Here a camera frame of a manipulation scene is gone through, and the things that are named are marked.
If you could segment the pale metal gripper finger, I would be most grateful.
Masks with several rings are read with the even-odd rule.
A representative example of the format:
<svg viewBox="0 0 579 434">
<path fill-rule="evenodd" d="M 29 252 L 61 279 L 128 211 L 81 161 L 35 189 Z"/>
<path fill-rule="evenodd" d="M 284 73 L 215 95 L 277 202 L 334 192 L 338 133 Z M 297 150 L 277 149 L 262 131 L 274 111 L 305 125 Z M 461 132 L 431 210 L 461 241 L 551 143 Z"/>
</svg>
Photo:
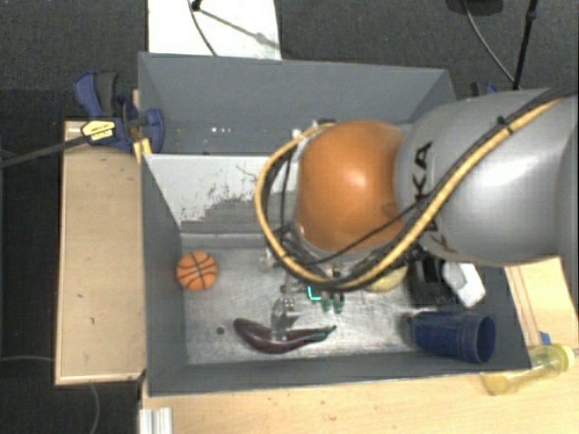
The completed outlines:
<svg viewBox="0 0 579 434">
<path fill-rule="evenodd" d="M 271 337 L 274 341 L 282 341 L 284 339 L 284 314 L 284 301 L 282 298 L 278 298 L 271 310 Z"/>
<path fill-rule="evenodd" d="M 282 301 L 282 329 L 287 333 L 300 318 L 300 310 L 294 299 Z"/>
</svg>

